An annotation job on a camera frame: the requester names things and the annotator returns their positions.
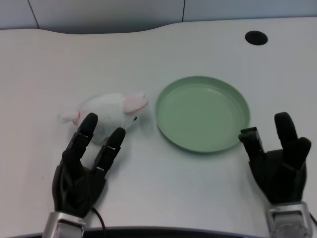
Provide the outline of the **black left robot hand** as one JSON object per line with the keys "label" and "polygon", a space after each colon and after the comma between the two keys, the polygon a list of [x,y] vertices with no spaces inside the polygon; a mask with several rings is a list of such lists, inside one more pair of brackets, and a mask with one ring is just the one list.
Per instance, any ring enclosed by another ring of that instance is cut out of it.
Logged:
{"label": "black left robot hand", "polygon": [[81,163],[87,146],[97,127],[98,116],[88,114],[73,134],[53,178],[52,194],[54,209],[84,218],[100,197],[106,174],[121,149],[126,131],[119,127],[101,147],[93,166],[88,169]]}

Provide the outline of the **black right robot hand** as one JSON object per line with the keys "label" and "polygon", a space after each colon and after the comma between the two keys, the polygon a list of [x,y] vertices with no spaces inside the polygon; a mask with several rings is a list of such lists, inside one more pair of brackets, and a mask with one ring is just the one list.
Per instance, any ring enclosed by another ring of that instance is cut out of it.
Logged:
{"label": "black right robot hand", "polygon": [[238,138],[249,157],[255,182],[271,204],[302,200],[307,179],[306,158],[311,141],[298,137],[287,112],[277,113],[274,122],[282,148],[265,151],[256,127],[241,130]]}

